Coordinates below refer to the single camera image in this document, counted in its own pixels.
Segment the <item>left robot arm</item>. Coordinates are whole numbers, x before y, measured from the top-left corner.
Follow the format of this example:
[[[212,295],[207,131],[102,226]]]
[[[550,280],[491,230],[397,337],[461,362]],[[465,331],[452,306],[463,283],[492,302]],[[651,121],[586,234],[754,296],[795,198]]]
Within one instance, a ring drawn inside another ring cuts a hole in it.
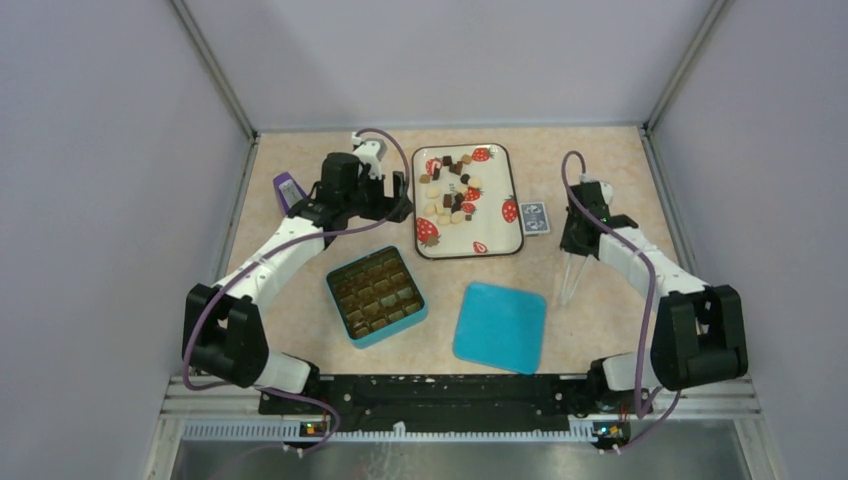
[[[240,267],[214,285],[195,285],[186,298],[183,367],[195,368],[242,388],[282,391],[297,413],[319,404],[320,386],[310,362],[271,351],[262,313],[295,273],[339,236],[353,234],[348,222],[370,228],[401,223],[411,212],[410,170],[386,175],[375,153],[330,153],[309,194],[290,206],[270,238]]]

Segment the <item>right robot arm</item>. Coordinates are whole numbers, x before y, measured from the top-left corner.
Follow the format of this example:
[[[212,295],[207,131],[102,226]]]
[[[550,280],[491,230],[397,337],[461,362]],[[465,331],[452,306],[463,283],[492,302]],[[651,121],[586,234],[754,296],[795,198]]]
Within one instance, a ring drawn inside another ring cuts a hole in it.
[[[610,191],[596,180],[568,187],[560,247],[622,275],[645,300],[643,320],[653,332],[641,336],[636,352],[593,364],[600,376],[586,385],[589,404],[612,412],[636,388],[679,391],[747,374],[738,291],[688,273],[651,243],[634,220],[611,214]]]

